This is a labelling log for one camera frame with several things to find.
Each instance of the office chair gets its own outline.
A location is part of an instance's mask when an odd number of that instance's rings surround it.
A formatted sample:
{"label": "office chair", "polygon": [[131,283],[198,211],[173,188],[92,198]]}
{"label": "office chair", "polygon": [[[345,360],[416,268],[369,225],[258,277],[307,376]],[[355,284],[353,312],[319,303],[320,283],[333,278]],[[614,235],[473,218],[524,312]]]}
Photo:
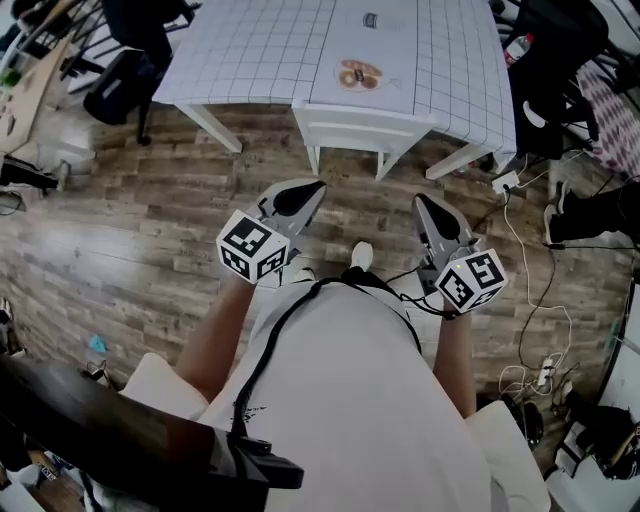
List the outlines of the office chair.
{"label": "office chair", "polygon": [[127,49],[102,73],[87,94],[84,106],[99,121],[124,124],[140,107],[137,141],[146,146],[144,129],[151,99],[172,58],[164,25],[184,16],[191,23],[192,7],[185,0],[101,0],[113,39]]}
{"label": "office chair", "polygon": [[[531,48],[509,68],[519,152],[558,160],[572,149],[590,149],[582,140],[565,148],[563,134],[567,124],[586,122],[590,139],[598,140],[593,111],[575,76],[607,46],[607,22],[588,0],[523,0],[503,47],[528,33],[534,37]],[[531,111],[544,120],[542,127]]]}

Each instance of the table leg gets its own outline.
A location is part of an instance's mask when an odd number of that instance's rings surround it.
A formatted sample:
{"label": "table leg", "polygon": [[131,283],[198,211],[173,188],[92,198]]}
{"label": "table leg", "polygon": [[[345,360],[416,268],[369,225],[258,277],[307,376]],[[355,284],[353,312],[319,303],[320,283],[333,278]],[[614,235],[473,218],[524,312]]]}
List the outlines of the table leg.
{"label": "table leg", "polygon": [[50,137],[49,135],[38,133],[35,135],[34,141],[37,144],[42,144],[43,146],[58,149],[60,151],[66,151],[67,153],[77,155],[80,158],[86,158],[87,160],[93,160],[96,157],[96,152],[91,149],[67,144],[66,142],[62,142],[60,139]]}
{"label": "table leg", "polygon": [[482,146],[467,144],[444,160],[438,162],[436,165],[429,167],[425,173],[425,178],[428,180],[441,178],[445,174],[449,174],[451,171],[455,171],[463,165],[473,162],[490,152],[490,149],[483,148]]}
{"label": "table leg", "polygon": [[204,105],[176,105],[213,138],[232,153],[242,153],[242,143],[207,110]]}

